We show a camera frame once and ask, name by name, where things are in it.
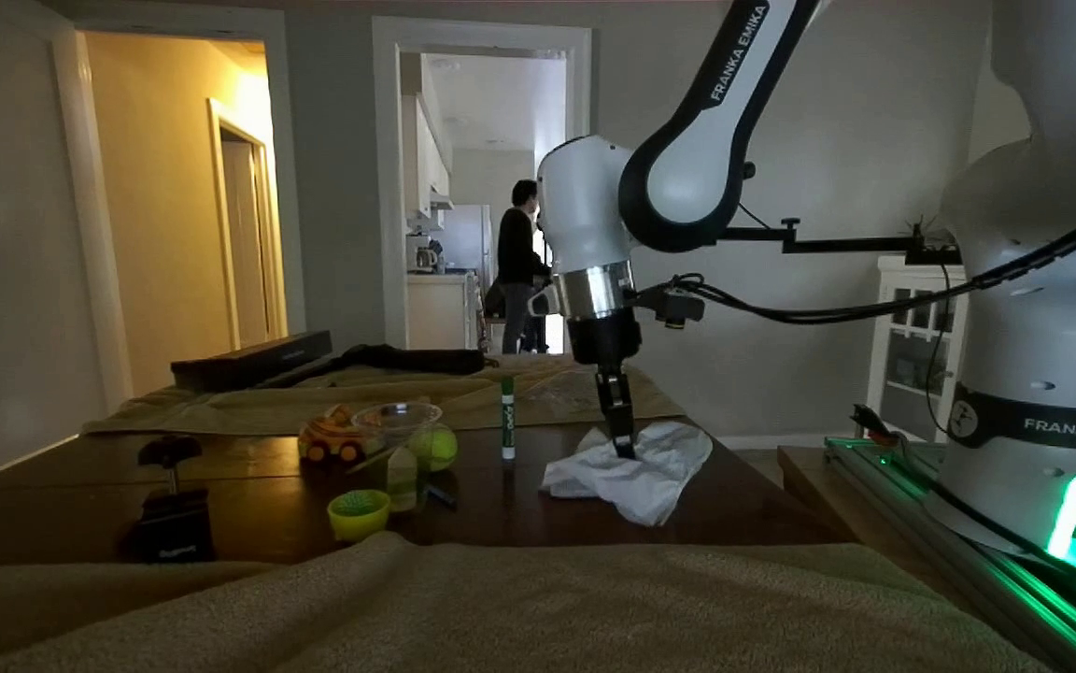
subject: towel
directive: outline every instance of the towel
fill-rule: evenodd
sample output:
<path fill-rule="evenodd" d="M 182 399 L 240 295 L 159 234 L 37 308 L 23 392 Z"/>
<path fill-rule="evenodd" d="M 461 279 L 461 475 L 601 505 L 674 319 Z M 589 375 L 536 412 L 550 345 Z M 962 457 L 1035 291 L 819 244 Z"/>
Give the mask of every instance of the towel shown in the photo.
<path fill-rule="evenodd" d="M 542 488 L 555 498 L 601 498 L 624 519 L 663 527 L 709 452 L 714 436 L 687 424 L 644 427 L 636 458 L 617 457 L 601 430 L 587 430 L 573 457 L 547 465 Z"/>

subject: ceiling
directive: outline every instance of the ceiling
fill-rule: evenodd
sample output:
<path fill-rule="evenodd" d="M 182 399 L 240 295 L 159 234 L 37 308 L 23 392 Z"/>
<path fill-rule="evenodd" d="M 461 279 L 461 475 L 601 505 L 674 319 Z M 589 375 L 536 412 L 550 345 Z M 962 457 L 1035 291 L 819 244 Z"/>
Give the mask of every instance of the ceiling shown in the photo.
<path fill-rule="evenodd" d="M 565 60 L 421 52 L 421 102 L 449 151 L 526 151 L 565 141 Z"/>

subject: man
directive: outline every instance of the man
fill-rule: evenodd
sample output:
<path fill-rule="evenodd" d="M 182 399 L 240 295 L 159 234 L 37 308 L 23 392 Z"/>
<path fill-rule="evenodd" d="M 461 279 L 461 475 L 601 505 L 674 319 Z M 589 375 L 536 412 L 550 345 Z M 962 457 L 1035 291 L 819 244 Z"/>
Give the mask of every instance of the man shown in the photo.
<path fill-rule="evenodd" d="M 511 187 L 511 210 L 499 234 L 499 283 L 505 291 L 505 345 L 502 352 L 547 352 L 542 319 L 531 314 L 531 295 L 550 279 L 550 265 L 536 255 L 538 184 Z"/>

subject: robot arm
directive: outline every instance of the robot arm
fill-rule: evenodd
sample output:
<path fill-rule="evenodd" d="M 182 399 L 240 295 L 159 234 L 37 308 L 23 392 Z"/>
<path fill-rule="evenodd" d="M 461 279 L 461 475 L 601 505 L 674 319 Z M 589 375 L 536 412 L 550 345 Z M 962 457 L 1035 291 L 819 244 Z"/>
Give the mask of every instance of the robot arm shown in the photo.
<path fill-rule="evenodd" d="M 622 364 L 644 345 L 627 230 L 659 252 L 720 240 L 746 178 L 746 138 L 816 4 L 735 0 L 687 98 L 636 154 L 587 133 L 542 162 L 547 234 L 556 252 L 573 352 L 599 365 L 599 399 L 622 457 L 636 457 Z"/>

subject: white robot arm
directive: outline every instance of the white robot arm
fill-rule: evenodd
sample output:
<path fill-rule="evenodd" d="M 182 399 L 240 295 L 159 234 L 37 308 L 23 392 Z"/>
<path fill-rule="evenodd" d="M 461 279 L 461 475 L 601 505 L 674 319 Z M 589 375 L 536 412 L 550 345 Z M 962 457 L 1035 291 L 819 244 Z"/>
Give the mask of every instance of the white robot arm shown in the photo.
<path fill-rule="evenodd" d="M 622 457 L 636 442 L 622 364 L 638 352 L 632 311 L 644 299 L 627 247 L 695 252 L 724 234 L 746 178 L 746 138 L 816 6 L 735 0 L 684 103 L 636 154 L 573 138 L 542 162 L 573 352 L 599 365 L 601 415 Z M 952 452 L 937 485 L 948 498 L 933 515 L 968 539 L 1022 552 L 1038 547 L 1076 564 L 1076 505 L 1065 510 L 1076 501 L 1076 0 L 993 0 L 992 36 L 993 67 L 1017 87 L 1032 133 L 973 166 L 943 210 L 977 295 L 948 417 Z"/>

